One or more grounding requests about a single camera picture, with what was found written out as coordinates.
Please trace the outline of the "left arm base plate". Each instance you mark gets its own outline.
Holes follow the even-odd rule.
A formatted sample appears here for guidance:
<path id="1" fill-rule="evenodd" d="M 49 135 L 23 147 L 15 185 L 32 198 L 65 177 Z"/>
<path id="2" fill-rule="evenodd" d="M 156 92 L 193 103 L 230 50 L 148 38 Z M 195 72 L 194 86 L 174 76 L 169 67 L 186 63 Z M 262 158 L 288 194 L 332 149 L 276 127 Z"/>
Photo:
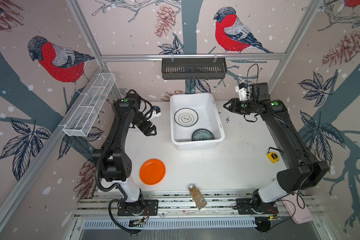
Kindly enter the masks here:
<path id="1" fill-rule="evenodd" d="M 158 200 L 143 200 L 133 203 L 120 203 L 118 217 L 156 216 L 158 214 Z"/>

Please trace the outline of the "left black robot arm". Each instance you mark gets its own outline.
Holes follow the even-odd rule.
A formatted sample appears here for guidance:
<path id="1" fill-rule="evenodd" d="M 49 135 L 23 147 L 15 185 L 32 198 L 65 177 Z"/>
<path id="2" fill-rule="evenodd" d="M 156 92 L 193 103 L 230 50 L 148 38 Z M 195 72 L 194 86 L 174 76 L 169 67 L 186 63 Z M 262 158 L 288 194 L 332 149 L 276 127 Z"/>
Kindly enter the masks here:
<path id="1" fill-rule="evenodd" d="M 121 192 L 121 199 L 113 199 L 109 202 L 110 218 L 121 230 L 130 235 L 138 235 L 140 230 L 128 229 L 116 221 L 112 213 L 112 205 L 121 204 L 132 215 L 149 212 L 141 189 L 136 186 L 131 177 L 133 165 L 125 151 L 125 145 L 130 128 L 138 128 L 147 137 L 157 135 L 157 128 L 150 121 L 155 106 L 135 90 L 128 90 L 124 98 L 113 102 L 112 109 L 115 118 L 109 135 L 102 147 L 95 149 L 92 153 L 95 164 L 95 182 L 102 192 L 111 190 Z"/>

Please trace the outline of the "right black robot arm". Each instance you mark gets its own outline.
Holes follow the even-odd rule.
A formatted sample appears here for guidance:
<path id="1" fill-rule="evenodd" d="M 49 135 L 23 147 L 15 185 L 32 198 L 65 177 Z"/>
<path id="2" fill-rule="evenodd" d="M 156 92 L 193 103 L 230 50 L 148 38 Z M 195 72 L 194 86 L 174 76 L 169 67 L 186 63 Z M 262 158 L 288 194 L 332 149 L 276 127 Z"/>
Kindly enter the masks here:
<path id="1" fill-rule="evenodd" d="M 288 110 L 281 100 L 271 100 L 268 84 L 241 83 L 235 88 L 238 98 L 224 104 L 231 113 L 243 117 L 260 117 L 267 125 L 286 170 L 277 173 L 269 185 L 252 194 L 252 210 L 263 213 L 270 204 L 299 190 L 315 187 L 329 171 L 330 165 L 319 161 L 309 150 L 294 127 Z"/>

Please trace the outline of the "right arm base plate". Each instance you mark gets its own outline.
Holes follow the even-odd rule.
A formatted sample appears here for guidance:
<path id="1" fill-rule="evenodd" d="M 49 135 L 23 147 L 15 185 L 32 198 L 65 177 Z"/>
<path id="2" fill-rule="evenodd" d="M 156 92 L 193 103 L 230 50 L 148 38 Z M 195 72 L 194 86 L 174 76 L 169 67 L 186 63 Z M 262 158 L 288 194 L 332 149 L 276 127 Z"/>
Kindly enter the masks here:
<path id="1" fill-rule="evenodd" d="M 249 198 L 236 199 L 234 210 L 239 215 L 277 215 L 279 213 L 276 203 L 263 203 Z"/>

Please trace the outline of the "teal patterned plate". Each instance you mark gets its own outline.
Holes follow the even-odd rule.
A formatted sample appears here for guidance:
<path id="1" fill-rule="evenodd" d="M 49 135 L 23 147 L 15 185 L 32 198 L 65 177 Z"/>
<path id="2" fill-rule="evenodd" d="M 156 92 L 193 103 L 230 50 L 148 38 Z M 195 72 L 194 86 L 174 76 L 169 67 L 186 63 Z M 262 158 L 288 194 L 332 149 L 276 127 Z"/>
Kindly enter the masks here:
<path id="1" fill-rule="evenodd" d="M 209 141 L 214 139 L 213 133 L 207 129 L 198 129 L 192 134 L 192 141 Z"/>

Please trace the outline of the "white plate green rim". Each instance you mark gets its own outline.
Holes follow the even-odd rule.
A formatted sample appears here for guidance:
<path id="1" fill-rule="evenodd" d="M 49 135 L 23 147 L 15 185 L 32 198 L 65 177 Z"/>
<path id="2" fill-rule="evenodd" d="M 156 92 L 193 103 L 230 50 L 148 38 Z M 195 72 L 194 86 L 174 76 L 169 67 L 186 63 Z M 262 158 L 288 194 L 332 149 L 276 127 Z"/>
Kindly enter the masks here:
<path id="1" fill-rule="evenodd" d="M 174 115 L 175 122 L 182 127 L 191 127 L 199 120 L 198 113 L 190 108 L 183 108 L 176 111 Z"/>

